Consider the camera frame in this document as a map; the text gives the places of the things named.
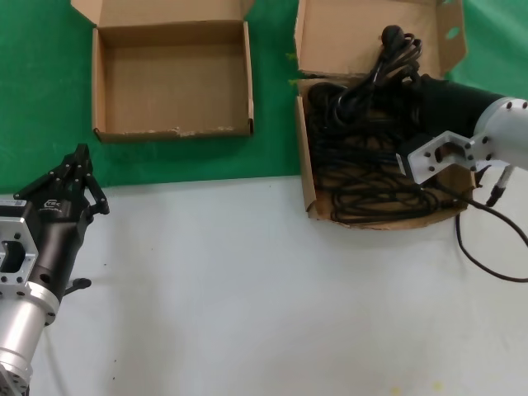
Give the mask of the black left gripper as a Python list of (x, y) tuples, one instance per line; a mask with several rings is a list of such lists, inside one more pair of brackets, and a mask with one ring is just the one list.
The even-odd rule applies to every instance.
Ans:
[[(85, 197), (89, 190), (94, 200)], [(90, 215), (108, 215), (106, 195), (93, 176), (89, 148), (79, 144), (73, 153), (43, 176), (16, 192), (38, 214), (38, 257), (29, 280), (44, 286), (57, 299), (64, 297)]]

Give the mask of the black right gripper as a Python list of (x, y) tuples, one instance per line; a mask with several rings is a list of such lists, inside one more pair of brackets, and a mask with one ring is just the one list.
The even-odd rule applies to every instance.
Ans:
[(484, 111), (504, 96), (422, 75), (414, 98), (414, 120), (423, 132), (436, 137), (450, 131), (470, 138)]

